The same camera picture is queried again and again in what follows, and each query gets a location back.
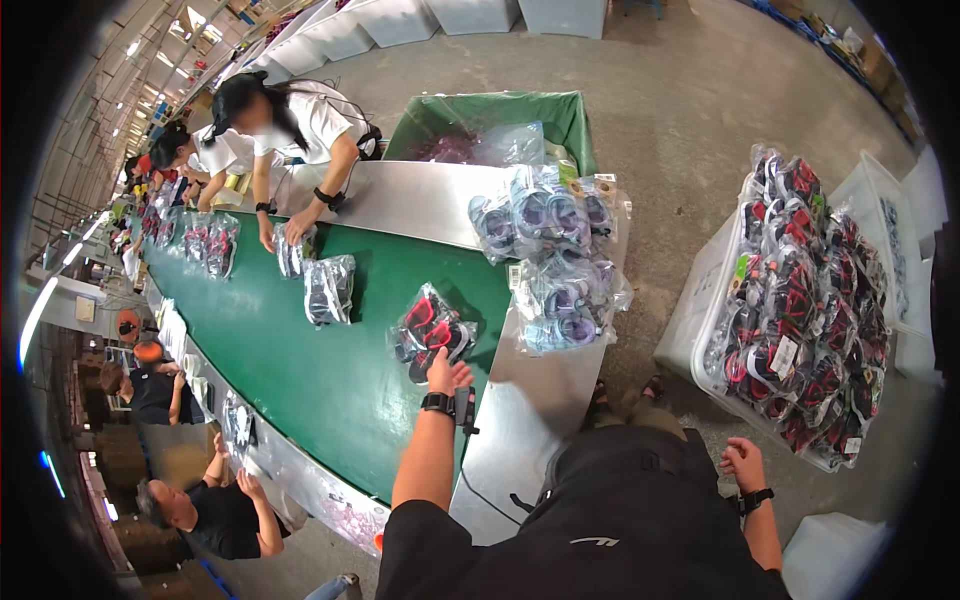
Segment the hand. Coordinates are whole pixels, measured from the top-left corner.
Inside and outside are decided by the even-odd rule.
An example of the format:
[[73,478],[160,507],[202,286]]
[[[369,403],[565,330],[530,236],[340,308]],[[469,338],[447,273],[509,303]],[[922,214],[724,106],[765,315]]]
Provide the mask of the hand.
[[274,224],[267,218],[265,212],[256,213],[256,221],[260,224],[260,243],[270,254],[276,254],[274,248]]
[[720,456],[720,468],[733,475],[740,493],[753,493],[767,487],[763,477],[763,457],[760,449],[746,438],[729,438],[727,449]]
[[256,480],[256,477],[248,475],[245,468],[237,471],[237,486],[240,487],[240,492],[245,493],[251,500],[267,501],[267,494],[264,493],[263,486]]
[[220,458],[229,458],[230,453],[227,452],[227,445],[224,444],[224,434],[218,433],[217,435],[213,436],[213,450]]
[[446,362],[447,355],[446,347],[437,352],[433,364],[426,372],[427,387],[430,392],[453,396],[453,391],[457,388],[468,388],[473,383],[473,374],[464,361],[450,367]]
[[300,237],[310,229],[310,226],[317,223],[324,208],[326,204],[315,200],[310,203],[310,206],[291,217],[287,222],[287,243],[292,246],[299,242]]

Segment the woman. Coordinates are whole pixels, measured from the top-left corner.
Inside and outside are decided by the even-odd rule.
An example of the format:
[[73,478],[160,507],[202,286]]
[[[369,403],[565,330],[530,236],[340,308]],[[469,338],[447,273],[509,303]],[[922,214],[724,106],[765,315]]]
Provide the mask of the woman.
[[323,182],[314,189],[316,198],[287,224],[287,241],[295,244],[325,209],[335,210],[343,201],[341,187],[353,162],[358,157],[379,158],[376,142],[380,130],[329,85],[307,80],[264,85],[266,78],[265,71],[241,73],[220,86],[211,107],[214,120],[210,143],[230,128],[253,136],[252,187],[260,242],[274,252],[274,226],[267,214],[269,172],[275,151],[307,164],[329,164]]
[[131,168],[131,174],[135,178],[140,178],[142,183],[149,183],[150,187],[147,191],[151,194],[154,194],[158,189],[160,189],[160,186],[163,185],[164,181],[174,183],[177,181],[178,177],[176,169],[157,169],[156,166],[150,161],[149,155],[136,157],[136,163],[134,163],[133,168]]
[[[204,143],[213,126],[207,126],[193,134],[186,132],[186,126],[174,121],[163,128],[163,133],[154,142],[150,150],[150,161],[158,169],[180,169],[189,180],[191,187],[184,192],[184,198],[192,198],[199,187],[205,183],[197,209],[208,212],[213,199],[224,188],[229,175],[243,175],[253,170],[253,138],[241,135],[234,130],[226,130],[212,144]],[[283,174],[283,158],[277,156],[271,166],[271,174],[276,180]]]

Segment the wristwatch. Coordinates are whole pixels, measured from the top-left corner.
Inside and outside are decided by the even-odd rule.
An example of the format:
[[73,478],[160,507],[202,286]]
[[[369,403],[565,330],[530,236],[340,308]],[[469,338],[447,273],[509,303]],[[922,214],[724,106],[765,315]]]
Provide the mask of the wristwatch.
[[466,435],[480,433],[473,426],[476,408],[476,390],[472,387],[457,388],[453,397],[440,392],[431,392],[423,397],[420,408],[425,411],[440,411],[453,419],[453,424],[464,428]]
[[763,490],[750,492],[737,498],[737,509],[740,511],[740,516],[749,515],[751,512],[759,508],[760,502],[772,497],[774,497],[774,491],[770,488],[764,488]]

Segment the black shirt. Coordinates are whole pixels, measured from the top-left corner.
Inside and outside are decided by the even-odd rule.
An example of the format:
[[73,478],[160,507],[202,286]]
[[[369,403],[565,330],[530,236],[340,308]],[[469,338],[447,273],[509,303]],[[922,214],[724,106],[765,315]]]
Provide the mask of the black shirt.
[[[237,482],[225,488],[210,488],[201,481],[186,493],[197,509],[197,524],[186,535],[222,559],[260,558],[260,542],[256,539],[260,519],[253,500],[240,490]],[[289,536],[276,514],[274,518],[280,536]]]
[[[677,474],[649,469],[649,450],[627,447],[637,434],[679,447]],[[473,546],[431,502],[404,502],[387,522],[376,598],[789,597],[751,557],[703,441],[688,437],[635,426],[582,434],[558,461],[550,498],[493,546]]]
[[[174,376],[156,372],[157,366],[154,364],[130,372],[130,382],[133,384],[130,407],[140,422],[169,425],[170,402],[174,398]],[[184,385],[180,390],[180,422],[193,422],[193,393],[188,385]]]

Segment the factory floor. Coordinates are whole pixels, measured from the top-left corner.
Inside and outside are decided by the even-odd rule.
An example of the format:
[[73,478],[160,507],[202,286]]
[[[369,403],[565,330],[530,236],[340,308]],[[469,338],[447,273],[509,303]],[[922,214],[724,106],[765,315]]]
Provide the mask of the factory floor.
[[[636,299],[615,321],[618,341],[601,371],[614,405],[655,371],[654,348],[695,255],[735,208],[752,144],[802,155],[827,192],[861,149],[898,179],[916,161],[867,90],[768,16],[735,0],[671,0],[661,21],[651,9],[634,8],[628,17],[622,11],[615,0],[603,40],[532,35],[520,19],[509,34],[439,31],[303,75],[339,78],[340,90],[372,113],[387,137],[409,98],[422,93],[584,93],[600,170],[616,173],[634,204],[626,276]],[[859,463],[833,474],[781,450],[679,378],[668,382],[667,397],[684,424],[700,429],[714,458],[730,436],[757,442],[786,544],[807,515],[896,516],[937,403],[932,389],[889,373]],[[152,434],[151,445],[169,435]],[[722,487],[730,479],[722,478]],[[215,565],[246,600],[302,598],[350,571],[360,575],[364,597],[376,588],[377,562],[313,519],[279,557]]]

